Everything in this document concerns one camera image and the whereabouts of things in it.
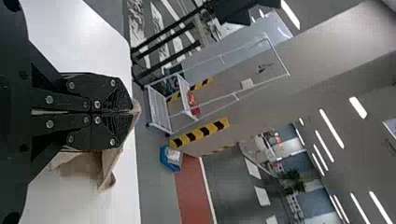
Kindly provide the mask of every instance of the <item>floor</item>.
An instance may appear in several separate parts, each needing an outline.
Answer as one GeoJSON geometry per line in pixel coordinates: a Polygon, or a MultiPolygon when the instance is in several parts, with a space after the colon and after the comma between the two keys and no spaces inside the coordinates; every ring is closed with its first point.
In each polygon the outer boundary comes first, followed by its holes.
{"type": "Polygon", "coordinates": [[[238,146],[203,161],[219,224],[263,223],[273,215],[279,224],[290,223],[277,180],[264,172],[260,172],[262,180],[251,176],[238,146]],[[265,188],[270,206],[259,205],[254,186],[265,188]]]}

